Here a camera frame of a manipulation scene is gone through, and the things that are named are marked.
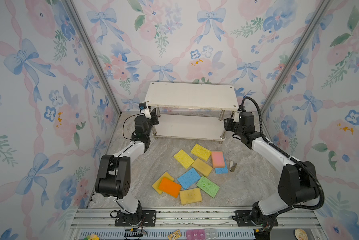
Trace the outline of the white two-tier shelf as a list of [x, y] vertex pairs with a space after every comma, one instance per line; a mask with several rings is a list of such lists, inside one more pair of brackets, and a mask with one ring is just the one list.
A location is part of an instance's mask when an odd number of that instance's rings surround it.
[[238, 109], [233, 86], [152, 82], [145, 102], [156, 109], [154, 136], [223, 142], [223, 118]]

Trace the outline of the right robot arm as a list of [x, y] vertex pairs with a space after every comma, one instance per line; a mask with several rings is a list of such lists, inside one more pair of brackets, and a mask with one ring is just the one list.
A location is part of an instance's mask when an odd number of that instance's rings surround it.
[[249, 214], [235, 214], [232, 219], [239, 224], [261, 226], [266, 232], [283, 213], [293, 209], [318, 210], [324, 205], [325, 196], [314, 164], [287, 154], [262, 132], [256, 131], [251, 112], [238, 111], [232, 118], [224, 119], [223, 123], [225, 131], [232, 132], [235, 139], [260, 154], [280, 172], [274, 194], [254, 203]]

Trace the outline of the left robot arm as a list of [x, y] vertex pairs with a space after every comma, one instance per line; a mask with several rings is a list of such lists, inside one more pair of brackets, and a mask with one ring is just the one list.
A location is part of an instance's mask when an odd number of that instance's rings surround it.
[[113, 155], [101, 157], [100, 166], [95, 183], [95, 192], [105, 198], [114, 198], [119, 206], [115, 219], [116, 227], [154, 227], [157, 212], [144, 211], [141, 202], [129, 192], [132, 183], [132, 161], [144, 154], [151, 143], [151, 132], [159, 124], [156, 109], [150, 113], [141, 111], [135, 117], [135, 131], [131, 141], [123, 150]]

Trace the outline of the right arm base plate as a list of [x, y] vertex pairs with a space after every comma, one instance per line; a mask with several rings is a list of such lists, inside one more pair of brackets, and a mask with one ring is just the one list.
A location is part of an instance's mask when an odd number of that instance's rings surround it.
[[261, 212], [252, 213], [252, 211], [238, 210], [231, 217], [237, 222], [239, 227], [269, 227], [273, 215], [264, 216]]

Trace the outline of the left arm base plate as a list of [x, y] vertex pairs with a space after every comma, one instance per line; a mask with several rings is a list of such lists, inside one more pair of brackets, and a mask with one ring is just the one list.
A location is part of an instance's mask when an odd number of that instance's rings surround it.
[[156, 225], [157, 211], [142, 210], [135, 214], [126, 214], [117, 211], [117, 215], [111, 217], [115, 219], [114, 225], [116, 227], [154, 227]]

